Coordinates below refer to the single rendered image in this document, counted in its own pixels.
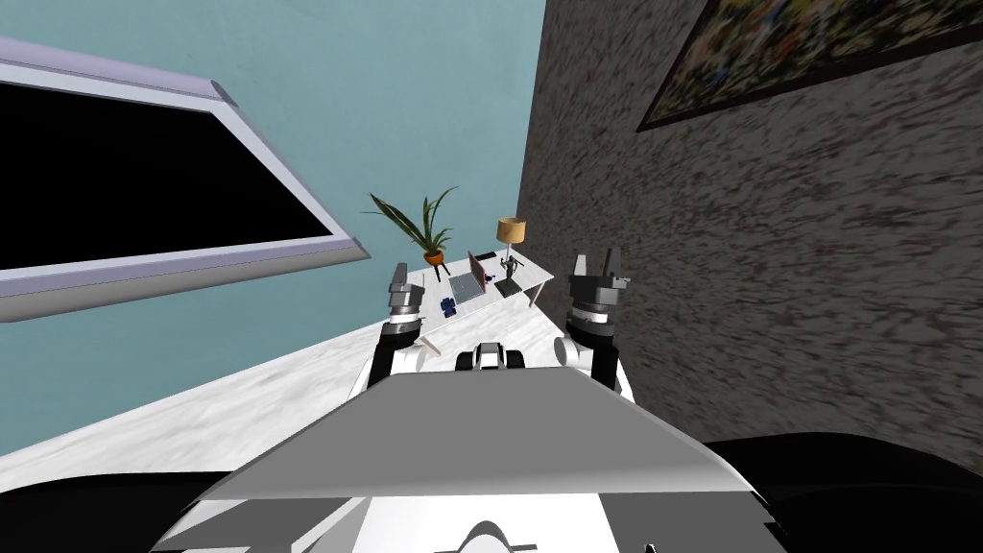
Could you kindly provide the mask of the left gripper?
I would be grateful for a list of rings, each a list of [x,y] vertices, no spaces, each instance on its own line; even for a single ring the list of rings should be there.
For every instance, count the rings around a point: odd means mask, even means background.
[[[396,265],[390,284],[390,316],[418,316],[425,292],[426,272],[415,271],[415,284],[407,282],[408,267],[405,262]]]

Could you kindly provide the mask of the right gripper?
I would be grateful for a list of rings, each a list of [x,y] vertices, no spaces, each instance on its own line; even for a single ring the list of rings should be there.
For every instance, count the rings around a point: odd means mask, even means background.
[[[602,275],[587,274],[587,256],[577,254],[573,276],[568,278],[569,294],[573,304],[585,305],[588,309],[617,305],[619,292],[631,282],[622,277],[621,249],[608,248],[602,266]]]

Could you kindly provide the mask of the white desk with plant and lamp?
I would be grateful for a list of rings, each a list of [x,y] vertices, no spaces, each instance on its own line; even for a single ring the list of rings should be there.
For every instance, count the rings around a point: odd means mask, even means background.
[[[531,294],[527,304],[535,305],[540,290],[553,276],[515,250],[524,240],[525,221],[504,218],[497,224],[497,239],[507,248],[489,255],[467,252],[464,258],[448,261],[445,246],[450,228],[435,225],[446,189],[437,199],[424,198],[419,221],[409,218],[394,204],[371,193],[374,214],[383,216],[405,234],[423,254],[427,264],[425,292],[418,316],[388,318],[392,330],[418,334],[418,343],[432,356],[442,352],[431,341],[434,334],[457,325],[494,305]]]

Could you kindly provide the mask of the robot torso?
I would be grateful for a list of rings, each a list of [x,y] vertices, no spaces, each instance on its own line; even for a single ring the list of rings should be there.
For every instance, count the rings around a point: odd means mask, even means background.
[[[396,373],[209,488],[152,553],[791,553],[706,446],[573,368]]]

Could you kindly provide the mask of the dark window with pale frame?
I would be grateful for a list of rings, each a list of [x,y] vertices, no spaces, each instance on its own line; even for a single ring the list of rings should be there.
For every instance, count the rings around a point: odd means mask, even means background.
[[[0,36],[0,323],[367,257],[216,82]]]

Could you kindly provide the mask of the dark framed wall picture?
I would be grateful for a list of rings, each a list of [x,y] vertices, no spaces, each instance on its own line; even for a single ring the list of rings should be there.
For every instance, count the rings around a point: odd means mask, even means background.
[[[983,40],[983,0],[707,0],[641,132]]]

